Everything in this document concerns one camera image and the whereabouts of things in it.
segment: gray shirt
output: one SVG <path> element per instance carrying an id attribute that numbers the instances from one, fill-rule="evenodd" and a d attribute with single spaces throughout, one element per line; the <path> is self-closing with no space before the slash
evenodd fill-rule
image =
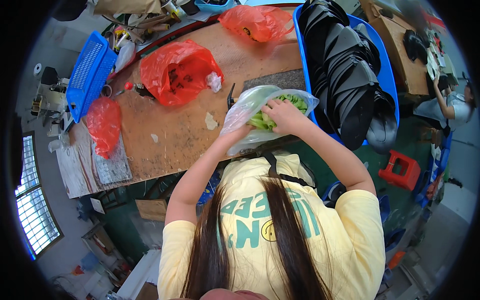
<path id="1" fill-rule="evenodd" d="M 455 130 L 459 126 L 467 123 L 469 121 L 470 106 L 465 102 L 465 99 L 462 94 L 459 94 L 455 91 L 451 92 L 446 97 L 447 106 L 453 106 L 455 111 L 455 119 L 448 120 L 448 126 L 452 130 Z M 440 122 L 442 128 L 447 126 L 446 118 L 444 117 L 440 105 L 438 105 L 437 98 L 434 98 L 429 101 L 421 103 L 413 113 L 417 116 L 427 117 L 435 119 Z"/>

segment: woman's right hand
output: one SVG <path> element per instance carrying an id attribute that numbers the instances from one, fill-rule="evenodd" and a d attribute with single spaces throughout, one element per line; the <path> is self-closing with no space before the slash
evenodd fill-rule
<path id="1" fill-rule="evenodd" d="M 311 121 L 302 114 L 293 104 L 287 99 L 284 101 L 280 99 L 268 100 L 268 106 L 262 107 L 262 112 L 266 113 L 276 123 L 273 132 L 279 134 L 293 134 L 298 136 L 305 125 Z"/>

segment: yellow t-shirt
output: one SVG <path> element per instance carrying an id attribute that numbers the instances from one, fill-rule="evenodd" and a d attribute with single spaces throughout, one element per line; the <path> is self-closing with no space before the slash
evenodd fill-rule
<path id="1" fill-rule="evenodd" d="M 298 155 L 276 158 L 279 174 L 311 182 L 305 178 Z M 230 263 L 235 272 L 233 291 L 250 290 L 270 300 L 278 295 L 283 300 L 286 295 L 274 262 L 279 258 L 270 228 L 270 209 L 258 180 L 269 168 L 263 157 L 230 163 L 220 183 L 225 185 L 221 215 L 226 244 L 235 252 L 235 260 Z M 335 299 L 373 299 L 385 265 L 378 199 L 367 191 L 349 191 L 340 196 L 332 209 L 325 207 L 311 187 L 283 183 L 303 222 L 312 259 Z M 160 300 L 180 296 L 194 231 L 195 225 L 188 221 L 171 222 L 163 230 Z"/>

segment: black apron strap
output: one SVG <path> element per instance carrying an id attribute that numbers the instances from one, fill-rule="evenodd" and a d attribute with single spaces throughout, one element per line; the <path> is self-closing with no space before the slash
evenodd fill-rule
<path id="1" fill-rule="evenodd" d="M 286 175 L 286 174 L 278 174 L 277 171 L 276 171 L 276 158 L 271 152 L 264 152 L 262 154 L 262 156 L 265 157 L 265 159 L 270 164 L 270 168 L 268 169 L 268 176 L 276 177 L 278 175 L 283 180 L 290 181 L 290 182 L 295 182 L 295 183 L 298 183 L 301 186 L 309 186 L 313 189 L 317 188 L 316 186 L 309 185 L 302 178 L 297 178 L 297 177 L 293 177 L 293 176 Z"/>

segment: woman's left hand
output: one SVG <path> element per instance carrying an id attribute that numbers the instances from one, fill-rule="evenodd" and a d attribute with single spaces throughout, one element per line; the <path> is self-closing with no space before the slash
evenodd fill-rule
<path id="1" fill-rule="evenodd" d="M 440 74 L 436 74 L 435 79 L 433 80 L 433 87 L 438 87 L 439 81 L 440 81 Z"/>
<path id="2" fill-rule="evenodd" d="M 215 144 L 218 144 L 222 147 L 225 147 L 226 150 L 228 150 L 230 147 L 232 147 L 236 142 L 238 142 L 239 140 L 243 139 L 244 137 L 247 136 L 247 134 L 250 132 L 250 130 L 252 130 L 253 128 L 255 128 L 254 126 L 252 125 L 247 125 L 247 124 L 244 124 L 242 125 L 240 128 L 238 128 L 237 130 L 235 131 L 232 131 L 232 132 L 229 132 L 227 134 L 224 134 L 222 136 L 219 136 L 216 140 L 215 140 Z"/>

